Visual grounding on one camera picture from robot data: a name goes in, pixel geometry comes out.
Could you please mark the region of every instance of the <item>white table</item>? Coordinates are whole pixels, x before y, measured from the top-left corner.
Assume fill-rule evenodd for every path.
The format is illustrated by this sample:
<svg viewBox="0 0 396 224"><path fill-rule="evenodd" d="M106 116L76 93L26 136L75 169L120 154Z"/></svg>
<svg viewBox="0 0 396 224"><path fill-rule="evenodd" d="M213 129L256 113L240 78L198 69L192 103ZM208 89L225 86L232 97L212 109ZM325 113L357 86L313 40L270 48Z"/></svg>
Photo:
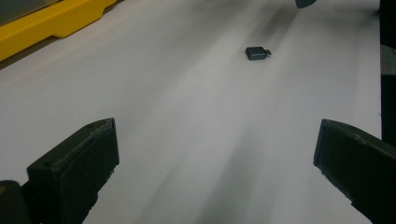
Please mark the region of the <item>white table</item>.
<svg viewBox="0 0 396 224"><path fill-rule="evenodd" d="M0 179L114 117L120 166L85 224L370 223L312 162L322 119L380 136L377 9L126 0L0 71Z"/></svg>

